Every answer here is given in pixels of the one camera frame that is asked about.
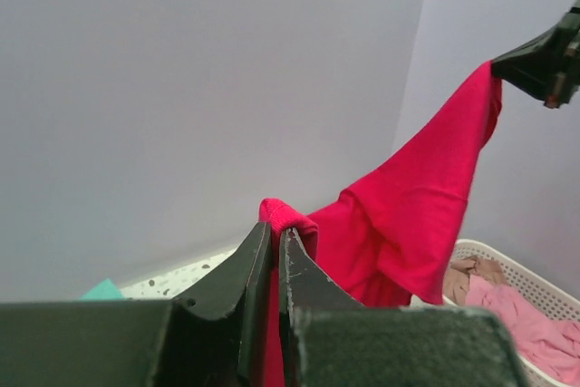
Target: white laundry basket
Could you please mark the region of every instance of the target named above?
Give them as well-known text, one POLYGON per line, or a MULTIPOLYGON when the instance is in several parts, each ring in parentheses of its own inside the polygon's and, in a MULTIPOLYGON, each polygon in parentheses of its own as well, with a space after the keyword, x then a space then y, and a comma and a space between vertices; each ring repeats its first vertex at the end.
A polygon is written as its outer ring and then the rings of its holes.
MULTIPOLYGON (((501 254, 496 249, 476 240, 458 240, 451 259, 457 260, 468 256, 480 256, 499 262, 510 285, 515 287, 527 301, 550 319, 574 319, 580 321, 580 301, 548 283, 544 278, 534 274, 508 256, 501 254)), ((443 296, 443 299, 445 304, 455 305, 447 297, 443 296)), ((526 368, 530 385, 534 387, 567 386, 567 384, 558 382, 537 369, 534 364, 521 355, 520 358, 526 368)))

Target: teal object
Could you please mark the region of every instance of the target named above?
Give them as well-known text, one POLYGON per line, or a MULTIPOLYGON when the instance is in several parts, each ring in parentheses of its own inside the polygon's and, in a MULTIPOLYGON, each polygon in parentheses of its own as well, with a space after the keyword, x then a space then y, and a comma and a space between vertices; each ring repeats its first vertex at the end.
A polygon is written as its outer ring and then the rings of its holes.
POLYGON ((110 301, 125 299, 121 290, 109 279, 100 282, 89 292, 81 296, 83 301, 110 301))

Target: wall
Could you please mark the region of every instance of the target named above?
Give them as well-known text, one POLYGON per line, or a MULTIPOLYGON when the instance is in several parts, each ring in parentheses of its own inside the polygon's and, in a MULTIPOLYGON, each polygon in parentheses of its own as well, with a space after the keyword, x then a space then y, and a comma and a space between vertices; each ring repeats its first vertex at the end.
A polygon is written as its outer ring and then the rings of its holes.
MULTIPOLYGON (((482 62, 541 34, 575 0, 425 0, 394 148, 482 62)), ((509 84, 462 236, 580 297, 580 101, 550 111, 509 84)))
POLYGON ((309 211, 388 156, 422 0, 0 0, 0 299, 309 211))

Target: perforated basket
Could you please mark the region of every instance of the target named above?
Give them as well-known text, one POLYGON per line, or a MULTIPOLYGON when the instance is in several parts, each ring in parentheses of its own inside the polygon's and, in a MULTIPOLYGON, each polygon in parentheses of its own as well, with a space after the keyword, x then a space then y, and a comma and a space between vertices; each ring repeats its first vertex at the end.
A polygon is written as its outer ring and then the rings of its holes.
MULTIPOLYGON (((501 254, 496 249, 476 240, 458 240, 451 259, 456 260, 468 256, 480 256, 499 262, 509 284, 515 287, 527 301, 550 319, 574 319, 580 321, 580 301, 548 283, 544 278, 534 274, 508 256, 501 254)), ((445 304, 454 305, 445 296, 443 299, 445 304)), ((520 355, 520 358, 526 368, 531 386, 567 386, 567 384, 558 382, 537 369, 534 364, 523 356, 520 355)))

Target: red garment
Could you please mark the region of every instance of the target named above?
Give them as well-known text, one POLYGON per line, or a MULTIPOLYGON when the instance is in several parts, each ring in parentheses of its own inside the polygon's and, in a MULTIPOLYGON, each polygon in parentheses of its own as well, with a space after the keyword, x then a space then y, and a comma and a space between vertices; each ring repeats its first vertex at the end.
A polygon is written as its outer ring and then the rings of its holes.
MULTIPOLYGON (((500 109, 501 80, 484 63, 419 133, 333 204, 305 217, 265 199, 259 219, 272 225, 275 259, 280 233, 296 227, 317 264, 363 304, 407 305, 411 294, 442 304, 479 151, 500 109)), ((277 269, 273 274, 266 387, 283 387, 277 269)))

